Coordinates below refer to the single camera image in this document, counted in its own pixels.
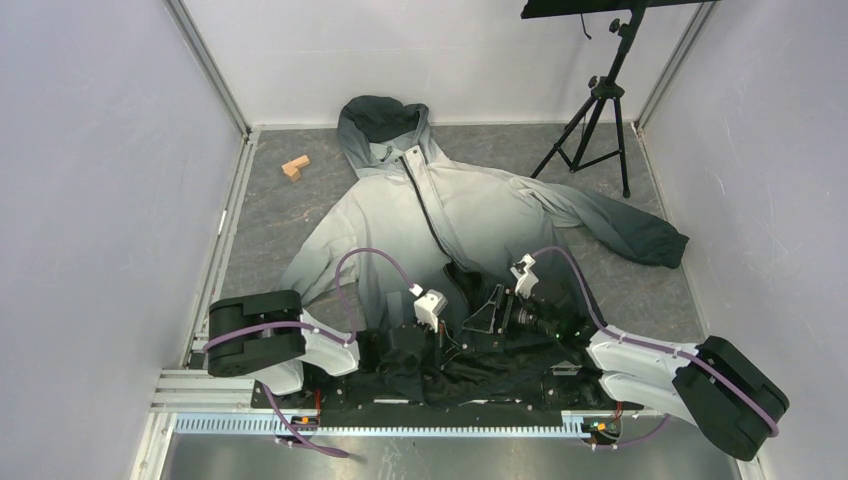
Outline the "grey gradient hooded jacket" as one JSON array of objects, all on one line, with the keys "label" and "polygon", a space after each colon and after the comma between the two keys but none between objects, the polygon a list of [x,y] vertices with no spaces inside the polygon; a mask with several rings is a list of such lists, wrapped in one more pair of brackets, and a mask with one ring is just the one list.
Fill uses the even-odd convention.
[{"label": "grey gradient hooded jacket", "polygon": [[676,268],[688,239],[670,223],[596,192],[499,169],[455,162],[432,137],[429,110],[364,95],[341,110],[339,146],[356,183],[329,210],[282,273],[279,285],[310,303],[355,284],[364,331],[413,325],[411,284],[442,293],[448,333],[443,354],[421,360],[371,353],[367,379],[429,406],[450,406],[502,391],[574,357],[570,335],[545,327],[519,333],[494,352],[476,348],[463,321],[497,285],[514,282],[524,255],[534,273],[563,289],[565,319],[601,316],[563,256],[563,228],[585,227],[611,252],[646,266]]}]

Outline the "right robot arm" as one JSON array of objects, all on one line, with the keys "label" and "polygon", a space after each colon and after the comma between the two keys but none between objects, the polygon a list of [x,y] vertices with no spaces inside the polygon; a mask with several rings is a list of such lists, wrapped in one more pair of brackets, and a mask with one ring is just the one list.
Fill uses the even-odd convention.
[{"label": "right robot arm", "polygon": [[556,361],[585,373],[580,400],[591,408],[610,401],[633,403],[696,426],[719,450],[743,461],[779,433],[786,394],[731,341],[710,336],[700,343],[661,341],[606,323],[586,285],[498,282],[466,290],[464,329],[495,347],[518,341],[556,346]]}]

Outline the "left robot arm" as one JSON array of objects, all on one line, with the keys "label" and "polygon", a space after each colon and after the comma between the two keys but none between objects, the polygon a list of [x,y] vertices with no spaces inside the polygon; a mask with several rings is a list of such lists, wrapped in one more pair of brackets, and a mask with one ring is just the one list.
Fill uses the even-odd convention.
[{"label": "left robot arm", "polygon": [[209,375],[253,379],[295,408],[332,380],[366,389],[413,387],[438,344],[435,329],[415,323],[339,331],[308,313],[293,290],[219,300],[209,307],[208,328]]}]

